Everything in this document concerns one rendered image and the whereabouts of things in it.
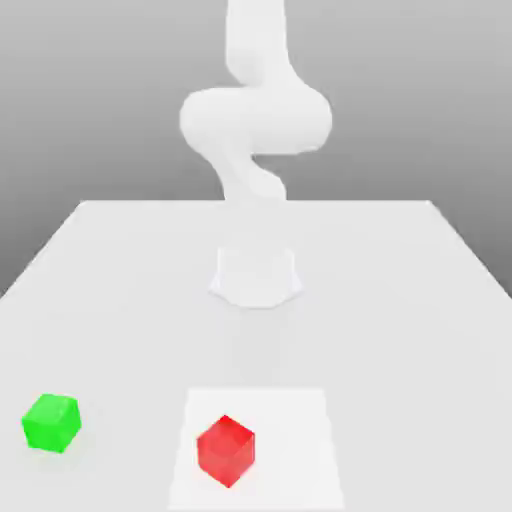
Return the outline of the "small red cube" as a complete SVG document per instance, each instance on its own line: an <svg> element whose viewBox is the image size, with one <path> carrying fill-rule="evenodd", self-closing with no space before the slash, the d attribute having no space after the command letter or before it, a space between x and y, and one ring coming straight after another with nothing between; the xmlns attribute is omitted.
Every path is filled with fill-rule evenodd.
<svg viewBox="0 0 512 512"><path fill-rule="evenodd" d="M255 462L255 433L227 415L196 439L198 465L231 488Z"/></svg>

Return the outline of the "small green cube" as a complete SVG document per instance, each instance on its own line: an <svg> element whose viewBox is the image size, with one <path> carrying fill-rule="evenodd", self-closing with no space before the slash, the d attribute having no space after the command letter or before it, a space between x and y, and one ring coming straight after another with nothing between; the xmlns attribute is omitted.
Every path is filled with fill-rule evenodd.
<svg viewBox="0 0 512 512"><path fill-rule="evenodd" d="M78 400L42 394L21 419L30 448L62 454L82 427Z"/></svg>

